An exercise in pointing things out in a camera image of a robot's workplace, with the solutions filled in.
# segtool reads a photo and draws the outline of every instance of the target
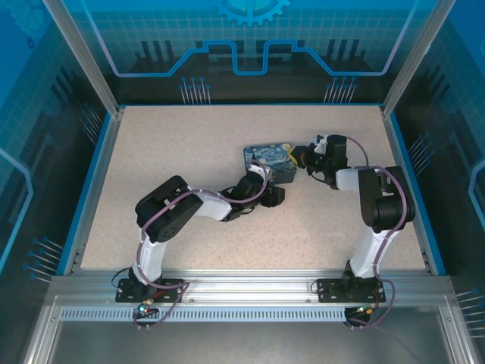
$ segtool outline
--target white arm segment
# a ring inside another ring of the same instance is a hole
[[[358,246],[357,252],[350,259],[350,268],[352,268],[354,276],[360,278],[374,277],[374,260],[376,259],[377,252],[379,251],[384,237],[388,232],[389,230],[383,230],[380,233],[374,233],[371,227],[366,227],[363,239]],[[386,242],[386,246],[384,247],[379,261],[377,262],[377,273],[380,271],[380,263],[386,254],[387,248],[397,234],[399,234],[399,231],[393,233]]]
[[[161,261],[164,258],[165,248],[167,247],[168,242],[165,241],[164,243],[152,243],[149,237],[146,237],[142,244],[143,247],[140,256],[140,268],[142,269],[143,274],[151,282],[153,282],[161,277]],[[133,273],[140,282],[148,284],[148,282],[139,275],[136,264],[133,265]]]
[[[337,171],[336,186],[339,190],[358,192],[358,169],[349,168]],[[374,260],[376,259],[380,245],[388,232],[389,230],[385,230],[378,234],[374,233],[371,227],[366,227],[362,241],[358,246],[357,253],[350,259],[350,267],[356,277],[371,278],[374,276]],[[380,255],[379,262],[377,262],[377,273],[379,273],[380,262],[382,262],[382,258],[386,254],[387,248],[397,234],[399,234],[399,231],[392,234],[386,242],[386,247]]]

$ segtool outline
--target speckled tabletop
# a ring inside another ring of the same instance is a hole
[[[175,174],[195,187],[221,190],[244,174],[243,148],[317,134],[356,138],[371,164],[394,165],[377,106],[127,107],[95,213],[83,269],[133,264],[139,243],[135,205]],[[349,144],[349,163],[363,165]],[[343,268],[365,229],[358,195],[335,191],[298,170],[282,185],[286,199],[230,223],[192,218],[168,244],[164,268]],[[423,268],[412,224],[393,241],[383,268]]]

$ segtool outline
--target blue frame edge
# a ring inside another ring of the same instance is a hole
[[[64,275],[64,270],[66,269],[67,263],[69,262],[69,255],[70,255],[70,251],[73,249],[74,237],[76,236],[76,231],[77,231],[77,228],[79,227],[81,214],[83,213],[83,209],[86,204],[89,188],[91,188],[92,178],[94,176],[96,165],[98,164],[99,156],[101,155],[101,149],[103,146],[103,142],[105,141],[105,138],[106,138],[106,133],[108,131],[110,120],[111,120],[111,114],[107,113],[105,120],[103,122],[101,132],[99,133],[99,138],[98,138],[98,142],[96,143],[94,153],[92,154],[92,159],[91,159],[91,163],[89,164],[88,173],[86,175],[86,179],[84,180],[83,189],[81,190],[81,195],[77,203],[76,211],[74,212],[73,221],[70,224],[69,233],[67,234],[64,250],[62,251],[61,260],[59,261],[59,265],[58,265],[57,271],[55,272],[55,275]]]
[[[411,159],[409,159],[408,150],[406,149],[404,138],[402,137],[401,128],[397,122],[396,115],[394,111],[390,115],[391,123],[393,124],[394,132],[396,133],[396,139],[399,149],[401,149],[402,160],[404,161],[405,168],[408,170],[409,183],[415,193],[416,203],[418,204],[418,210],[421,213],[421,218],[423,220],[424,230],[426,231],[427,239],[430,244],[431,255],[436,266],[438,275],[446,275],[445,265],[443,264],[443,259],[441,258],[440,249],[438,248],[437,240],[434,236],[433,228],[431,227],[430,217],[427,214],[426,207],[424,206],[423,196],[419,190],[418,180],[412,169]]]

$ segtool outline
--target enclosure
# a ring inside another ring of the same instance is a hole
[[[483,361],[483,14],[479,0],[0,0],[0,361]],[[312,291],[340,278],[362,223],[357,195],[297,171],[281,206],[185,226],[162,268],[191,286],[139,333],[138,303],[111,285],[135,262],[137,202],[175,174],[222,190],[245,147],[332,133],[401,166],[416,206],[383,259],[382,323],[351,332],[358,304]]]

